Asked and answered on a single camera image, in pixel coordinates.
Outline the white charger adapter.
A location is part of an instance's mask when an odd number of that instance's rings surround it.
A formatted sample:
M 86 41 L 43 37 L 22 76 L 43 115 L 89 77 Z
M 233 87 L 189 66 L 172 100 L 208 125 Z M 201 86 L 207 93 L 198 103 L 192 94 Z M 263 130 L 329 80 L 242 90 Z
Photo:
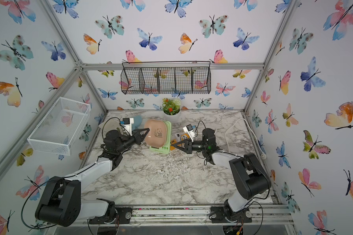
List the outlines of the white charger adapter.
M 175 137 L 176 137 L 176 139 L 177 139 L 178 141 L 182 141 L 182 140 L 185 140 L 185 139 L 188 139 L 188 138 L 189 138 L 189 136 L 188 136 L 186 133 L 184 133 L 184 134 L 176 133 L 176 134 L 175 134 Z

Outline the green electronic scale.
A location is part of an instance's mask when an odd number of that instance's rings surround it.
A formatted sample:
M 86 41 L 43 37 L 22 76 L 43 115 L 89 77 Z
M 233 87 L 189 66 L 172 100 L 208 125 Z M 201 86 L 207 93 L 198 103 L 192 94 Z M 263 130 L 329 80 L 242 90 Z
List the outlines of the green electronic scale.
M 152 152 L 168 155 L 171 151 L 171 130 L 172 124 L 169 121 L 163 121 L 165 128 L 150 127 L 150 138 L 156 141 L 156 146 L 150 145 Z

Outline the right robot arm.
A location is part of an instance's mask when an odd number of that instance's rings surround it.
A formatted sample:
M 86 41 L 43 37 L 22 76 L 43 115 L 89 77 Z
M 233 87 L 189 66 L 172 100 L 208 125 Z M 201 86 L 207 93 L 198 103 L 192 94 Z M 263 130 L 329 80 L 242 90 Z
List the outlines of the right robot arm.
M 213 129 L 204 129 L 200 141 L 189 138 L 172 146 L 187 154 L 202 153 L 208 163 L 231 170 L 236 191 L 223 206 L 225 219 L 230 222 L 241 220 L 243 218 L 241 215 L 246 214 L 251 200 L 269 191 L 271 187 L 271 182 L 258 157 L 253 153 L 240 156 L 224 151 L 217 145 Z

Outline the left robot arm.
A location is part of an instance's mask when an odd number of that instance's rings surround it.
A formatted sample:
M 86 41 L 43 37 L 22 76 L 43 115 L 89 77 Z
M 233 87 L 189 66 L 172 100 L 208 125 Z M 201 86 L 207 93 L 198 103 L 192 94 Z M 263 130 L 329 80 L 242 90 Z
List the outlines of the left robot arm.
M 100 224 L 118 223 L 115 202 L 107 199 L 82 201 L 81 194 L 94 181 L 117 168 L 123 154 L 133 145 L 141 145 L 149 132 L 148 128 L 135 129 L 126 136 L 117 130 L 108 131 L 101 145 L 103 152 L 94 163 L 68 176 L 55 176 L 46 182 L 35 218 L 63 227 L 82 219 L 97 219 Z

